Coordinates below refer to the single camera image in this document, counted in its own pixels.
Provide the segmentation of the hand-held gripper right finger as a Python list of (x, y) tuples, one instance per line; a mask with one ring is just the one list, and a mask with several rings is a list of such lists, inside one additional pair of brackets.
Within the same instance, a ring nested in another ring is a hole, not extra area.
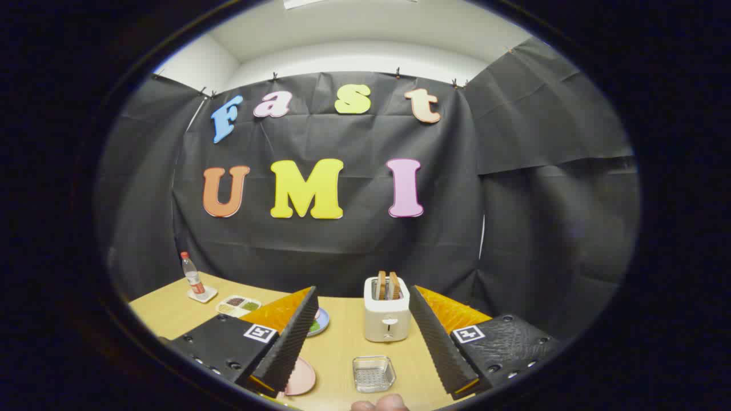
[(522, 376), (561, 343), (514, 314), (491, 317), (425, 287), (410, 287), (409, 310), (438, 377), (454, 400)]

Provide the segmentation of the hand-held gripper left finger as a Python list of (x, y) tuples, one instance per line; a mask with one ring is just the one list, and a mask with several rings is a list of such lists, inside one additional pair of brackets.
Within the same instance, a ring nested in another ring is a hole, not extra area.
[(265, 396), (284, 391), (319, 309), (307, 287), (241, 317), (219, 314), (166, 346), (214, 376)]

